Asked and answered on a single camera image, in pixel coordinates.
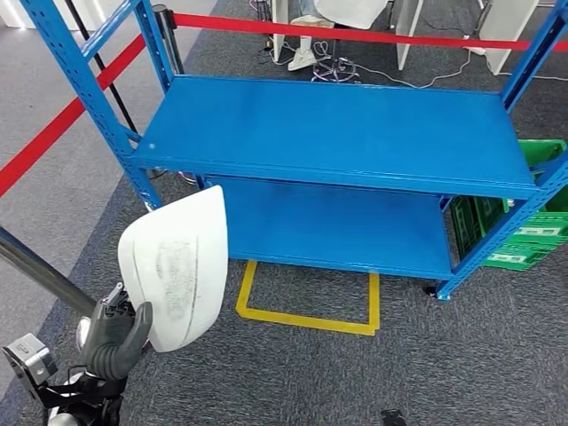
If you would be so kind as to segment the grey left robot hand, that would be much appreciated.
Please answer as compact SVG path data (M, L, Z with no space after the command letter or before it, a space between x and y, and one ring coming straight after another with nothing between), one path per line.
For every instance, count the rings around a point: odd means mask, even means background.
M91 375L106 381L126 378L143 356L152 325L153 309L135 309L122 283L100 299L91 318L81 360Z

